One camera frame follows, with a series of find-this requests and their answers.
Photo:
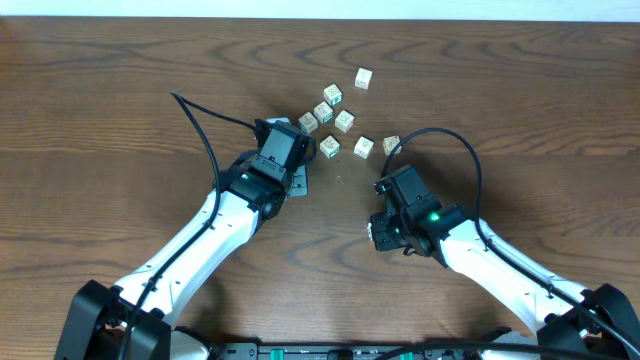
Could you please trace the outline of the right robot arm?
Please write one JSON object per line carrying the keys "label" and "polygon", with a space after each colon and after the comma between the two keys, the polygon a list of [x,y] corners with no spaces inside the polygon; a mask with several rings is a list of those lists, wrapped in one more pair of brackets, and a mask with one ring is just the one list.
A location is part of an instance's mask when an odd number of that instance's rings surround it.
{"label": "right robot arm", "polygon": [[555,274],[458,203],[444,207],[429,195],[387,205],[368,224],[376,250],[433,258],[470,278],[513,312],[541,347],[638,358],[639,318],[614,286],[590,290]]}

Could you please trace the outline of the yellow edged wooden block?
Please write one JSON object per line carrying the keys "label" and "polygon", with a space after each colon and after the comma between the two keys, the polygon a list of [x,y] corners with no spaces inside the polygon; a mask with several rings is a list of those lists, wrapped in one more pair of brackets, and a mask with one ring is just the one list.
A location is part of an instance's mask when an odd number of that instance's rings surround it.
{"label": "yellow edged wooden block", "polygon": [[328,135],[320,142],[320,150],[328,159],[336,156],[340,152],[340,149],[341,145],[339,141],[332,135]]}

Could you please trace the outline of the wooden block row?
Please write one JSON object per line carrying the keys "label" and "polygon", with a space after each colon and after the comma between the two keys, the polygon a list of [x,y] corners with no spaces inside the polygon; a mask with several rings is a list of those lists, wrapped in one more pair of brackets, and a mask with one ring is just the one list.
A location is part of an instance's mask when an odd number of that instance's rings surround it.
{"label": "wooden block row", "polygon": [[401,139],[398,135],[385,137],[383,139],[383,150],[386,156],[401,152],[402,147],[399,146]]}

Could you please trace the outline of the blue edged wooden block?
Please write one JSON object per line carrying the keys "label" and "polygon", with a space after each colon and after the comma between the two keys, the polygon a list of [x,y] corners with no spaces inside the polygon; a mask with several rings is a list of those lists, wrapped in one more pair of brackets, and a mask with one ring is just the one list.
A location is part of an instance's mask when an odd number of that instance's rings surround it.
{"label": "blue edged wooden block", "polygon": [[299,127],[307,134],[311,134],[318,128],[318,120],[310,112],[306,112],[298,119]]}

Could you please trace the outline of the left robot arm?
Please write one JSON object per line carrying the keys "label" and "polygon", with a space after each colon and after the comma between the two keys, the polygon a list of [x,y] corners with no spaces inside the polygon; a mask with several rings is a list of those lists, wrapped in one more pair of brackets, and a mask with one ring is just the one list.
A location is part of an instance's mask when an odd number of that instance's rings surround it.
{"label": "left robot arm", "polygon": [[241,154],[216,175],[212,192],[156,255],[106,287],[87,282],[73,297],[58,359],[207,359],[203,340],[176,329],[193,295],[305,178],[308,159]]}

